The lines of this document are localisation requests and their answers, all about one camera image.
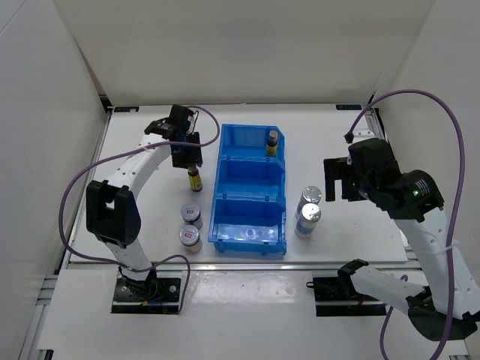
small brown bottle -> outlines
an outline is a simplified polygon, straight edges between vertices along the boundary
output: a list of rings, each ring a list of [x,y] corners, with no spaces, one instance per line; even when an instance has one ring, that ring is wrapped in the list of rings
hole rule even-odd
[[[202,178],[194,163],[188,165],[188,181],[190,182],[190,189],[199,192],[203,189]]]
[[[270,131],[268,134],[267,147],[265,150],[265,155],[270,157],[277,156],[277,143],[278,143],[278,133],[275,130]]]

blue tray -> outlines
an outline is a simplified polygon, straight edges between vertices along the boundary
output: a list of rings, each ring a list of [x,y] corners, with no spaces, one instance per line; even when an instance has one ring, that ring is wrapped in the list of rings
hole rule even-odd
[[[271,130],[276,157],[265,155]],[[217,251],[287,252],[284,141],[275,126],[222,126],[208,234]]]

yellow bottle label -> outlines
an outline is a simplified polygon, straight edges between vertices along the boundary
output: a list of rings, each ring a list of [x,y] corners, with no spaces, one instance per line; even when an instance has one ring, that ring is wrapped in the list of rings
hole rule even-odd
[[[267,156],[276,156],[277,155],[277,146],[270,146],[270,145],[267,145],[267,149],[265,151],[265,153],[267,154]]]
[[[188,176],[188,181],[190,182],[190,189],[193,191],[200,191],[202,190],[202,179],[200,178],[200,174],[195,176]]]

white wall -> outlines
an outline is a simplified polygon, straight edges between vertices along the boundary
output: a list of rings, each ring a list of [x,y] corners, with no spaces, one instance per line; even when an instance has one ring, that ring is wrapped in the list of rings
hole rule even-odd
[[[0,356],[16,359],[61,254],[62,192],[92,159],[105,113],[50,0],[1,1],[0,65]]]
[[[119,104],[366,102],[434,0],[55,0]]]
[[[480,1],[436,0],[393,89],[420,88],[454,110],[466,145],[466,179],[455,236],[480,282]],[[458,145],[449,118],[415,95],[387,100],[382,118],[402,170],[421,168],[436,180],[452,208],[458,180]],[[467,339],[480,359],[480,334]]]

silver can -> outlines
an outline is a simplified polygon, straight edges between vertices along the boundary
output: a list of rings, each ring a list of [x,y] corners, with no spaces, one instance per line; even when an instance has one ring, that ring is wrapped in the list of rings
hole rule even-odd
[[[318,205],[322,199],[322,191],[316,186],[307,186],[301,192],[300,201],[298,201],[295,217],[298,219],[302,208],[307,204]]]
[[[185,225],[180,231],[180,242],[191,253],[197,253],[202,248],[202,240],[198,229],[193,225]]]
[[[304,205],[298,215],[295,235],[300,239],[310,238],[321,216],[322,212],[317,204]]]
[[[197,229],[203,226],[202,212],[197,204],[189,203],[183,205],[180,213],[185,225],[193,225]]]

